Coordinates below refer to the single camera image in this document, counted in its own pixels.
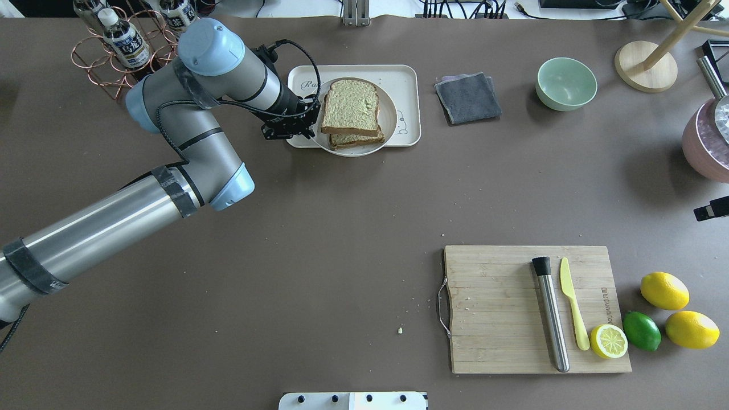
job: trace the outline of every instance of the scoop handle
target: scoop handle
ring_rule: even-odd
[[[706,79],[706,83],[709,84],[709,88],[711,88],[714,98],[718,100],[726,97],[727,92],[724,89],[722,80],[719,79],[719,75],[717,75],[717,72],[714,70],[711,62],[709,62],[709,57],[704,56],[699,58],[696,60],[696,63],[698,63],[698,67],[701,69],[701,73],[703,74],[703,78]]]

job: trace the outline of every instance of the cutting board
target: cutting board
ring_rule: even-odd
[[[577,347],[559,263],[569,259],[588,332],[603,323],[623,328],[606,247],[445,247],[451,311],[451,369],[456,374],[560,374],[552,366],[539,309],[532,258],[550,257],[569,357],[569,373],[626,373],[631,361],[602,359]]]

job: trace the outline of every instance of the black handle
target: black handle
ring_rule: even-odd
[[[548,256],[534,258],[531,262],[534,264],[534,271],[537,273],[537,276],[552,274],[552,268],[550,267]]]

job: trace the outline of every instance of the wooden paper towel holder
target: wooden paper towel holder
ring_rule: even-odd
[[[676,60],[669,51],[686,33],[694,30],[729,37],[729,31],[696,25],[720,1],[701,0],[701,3],[685,19],[681,19],[679,13],[667,0],[660,0],[672,18],[678,22],[678,26],[660,45],[637,41],[622,46],[615,54],[615,70],[620,78],[631,87],[645,93],[659,93],[668,90],[678,77]]]

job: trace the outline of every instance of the metal scoop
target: metal scoop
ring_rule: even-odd
[[[701,69],[703,77],[709,84],[712,93],[714,94],[714,102],[709,107],[709,116],[714,118],[714,125],[717,130],[722,134],[724,141],[729,144],[729,98],[727,98],[727,92],[724,89],[717,72],[709,62],[709,58],[704,56],[699,58],[697,61],[698,67]]]

